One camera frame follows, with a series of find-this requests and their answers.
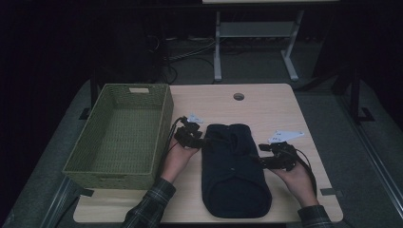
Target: gray carpet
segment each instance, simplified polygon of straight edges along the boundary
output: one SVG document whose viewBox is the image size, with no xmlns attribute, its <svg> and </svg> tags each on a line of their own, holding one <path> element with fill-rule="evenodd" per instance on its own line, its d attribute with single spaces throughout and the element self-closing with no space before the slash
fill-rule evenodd
<svg viewBox="0 0 403 228">
<path fill-rule="evenodd" d="M 237 55 L 222 55 L 222 84 L 287 83 L 292 87 L 310 82 L 320 44 L 298 44 L 292 55 L 298 82 L 290 82 L 278 50 L 284 42 L 274 43 L 265 51 L 248 48 Z M 188 44 L 172 44 L 172 51 L 187 52 Z M 195 56 L 212 61 L 212 54 Z M 174 85 L 211 84 L 213 68 L 211 63 L 200 59 L 189 59 L 172 65 L 178 72 Z M 403 220 L 396 212 L 374 167 L 369 160 L 365 146 L 361 143 L 356 126 L 343 109 L 344 98 L 330 92 L 332 80 L 310 92 L 297 92 L 297 100 L 310 128 L 320 157 L 326 168 L 332 186 L 338 192 L 338 200 L 344 213 L 344 220 L 336 227 L 403 227 Z M 361 104 L 370 109 L 375 122 L 363 123 L 374 147 L 379 152 L 396 183 L 403 189 L 400 165 L 403 153 L 402 132 L 383 110 L 373 92 L 363 85 Z M 4 227 L 41 227 L 63 181 L 61 170 L 77 140 L 84 121 L 79 117 L 89 107 L 89 84 L 79 91 L 61 121 L 43 157 L 32 173 L 26 188 L 16 202 L 10 222 Z M 68 205 L 74 201 L 79 187 L 74 183 L 62 200 L 62 209 L 49 224 L 54 225 Z M 67 210 L 58 227 L 119 227 L 119 224 L 78 224 L 72 214 L 75 203 Z M 299 227 L 300 224 L 287 224 Z"/>
</svg>

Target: folded dark clothing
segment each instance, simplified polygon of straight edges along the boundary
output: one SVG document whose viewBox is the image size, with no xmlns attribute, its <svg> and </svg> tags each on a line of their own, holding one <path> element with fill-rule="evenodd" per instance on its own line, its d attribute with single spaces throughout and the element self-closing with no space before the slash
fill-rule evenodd
<svg viewBox="0 0 403 228">
<path fill-rule="evenodd" d="M 216 217 L 251 219 L 266 215 L 272 195 L 251 131 L 245 124 L 210 124 L 202 149 L 201 191 L 207 210 Z"/>
</svg>

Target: black clamp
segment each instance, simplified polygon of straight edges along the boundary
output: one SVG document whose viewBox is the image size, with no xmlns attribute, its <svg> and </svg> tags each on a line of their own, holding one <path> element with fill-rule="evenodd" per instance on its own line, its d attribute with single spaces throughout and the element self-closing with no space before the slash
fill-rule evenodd
<svg viewBox="0 0 403 228">
<path fill-rule="evenodd" d="M 273 157 L 255 158 L 262 168 L 285 169 L 290 171 L 296 166 L 297 150 L 287 142 L 259 144 L 261 151 L 273 152 Z"/>
<path fill-rule="evenodd" d="M 201 139 L 200 126 L 197 123 L 189 122 L 184 116 L 180 120 L 183 126 L 179 127 L 174 135 L 178 143 L 183 147 L 202 148 L 205 145 L 205 140 Z"/>
</svg>

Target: plaid sleeve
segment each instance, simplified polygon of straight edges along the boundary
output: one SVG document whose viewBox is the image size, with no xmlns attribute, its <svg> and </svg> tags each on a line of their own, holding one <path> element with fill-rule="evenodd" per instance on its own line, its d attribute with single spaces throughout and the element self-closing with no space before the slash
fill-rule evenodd
<svg viewBox="0 0 403 228">
<path fill-rule="evenodd" d="M 163 211 L 175 191 L 170 182 L 158 179 L 139 205 L 127 212 L 121 227 L 159 227 Z"/>
<path fill-rule="evenodd" d="M 304 228 L 335 227 L 322 205 L 304 207 L 298 211 Z"/>
</svg>

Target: green woven basket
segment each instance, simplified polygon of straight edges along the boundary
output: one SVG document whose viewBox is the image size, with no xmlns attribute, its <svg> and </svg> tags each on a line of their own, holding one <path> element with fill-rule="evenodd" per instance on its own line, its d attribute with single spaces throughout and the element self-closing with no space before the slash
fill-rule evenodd
<svg viewBox="0 0 403 228">
<path fill-rule="evenodd" d="M 63 172 L 85 188 L 149 189 L 173 106 L 169 85 L 105 85 Z"/>
</svg>

